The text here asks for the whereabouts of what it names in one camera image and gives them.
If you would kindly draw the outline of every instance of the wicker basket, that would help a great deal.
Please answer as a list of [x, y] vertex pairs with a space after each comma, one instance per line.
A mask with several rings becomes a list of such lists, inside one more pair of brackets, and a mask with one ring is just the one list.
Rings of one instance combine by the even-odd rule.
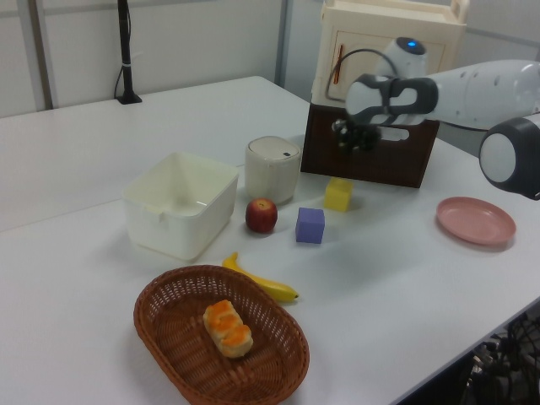
[[[225, 299], [252, 332], [253, 347], [240, 359], [225, 358], [204, 328], [207, 306]], [[309, 348], [293, 317], [248, 277], [224, 267], [162, 274], [139, 295], [133, 317], [138, 336], [191, 404], [277, 404], [307, 373]]]

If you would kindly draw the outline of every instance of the white wall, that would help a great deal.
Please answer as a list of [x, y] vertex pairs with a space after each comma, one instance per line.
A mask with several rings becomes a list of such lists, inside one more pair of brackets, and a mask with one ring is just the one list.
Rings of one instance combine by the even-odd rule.
[[[451, 0], [422, 3], [450, 5]], [[281, 84], [304, 100], [311, 99], [321, 36], [323, 0], [290, 0]], [[540, 60], [538, 0], [470, 0], [467, 33], [456, 67], [498, 59]], [[478, 153], [482, 132], [443, 126], [439, 137], [471, 154]]]
[[44, 107], [29, 21], [17, 0], [0, 2], [0, 118]]
[[[275, 79], [281, 0], [129, 5], [139, 95], [253, 75]], [[53, 105], [112, 98], [121, 66], [116, 0], [44, 0], [42, 19]]]

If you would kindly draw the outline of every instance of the purple cube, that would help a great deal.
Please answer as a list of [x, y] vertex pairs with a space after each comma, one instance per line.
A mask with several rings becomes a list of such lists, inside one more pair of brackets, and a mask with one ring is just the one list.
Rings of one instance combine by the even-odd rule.
[[324, 232], [324, 211], [316, 208], [298, 208], [296, 241], [321, 243]]

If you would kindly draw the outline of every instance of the yellow cube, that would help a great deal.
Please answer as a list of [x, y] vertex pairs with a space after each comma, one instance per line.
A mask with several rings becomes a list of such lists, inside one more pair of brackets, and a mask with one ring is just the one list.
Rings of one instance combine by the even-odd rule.
[[324, 208], [346, 212], [353, 193], [353, 182], [333, 177], [324, 196]]

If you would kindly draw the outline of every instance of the bread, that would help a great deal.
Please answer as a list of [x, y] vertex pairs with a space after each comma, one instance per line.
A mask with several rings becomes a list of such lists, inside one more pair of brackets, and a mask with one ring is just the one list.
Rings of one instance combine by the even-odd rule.
[[210, 305], [202, 316], [204, 327], [219, 352], [231, 359], [242, 357], [253, 346], [251, 329], [244, 325], [228, 300]]

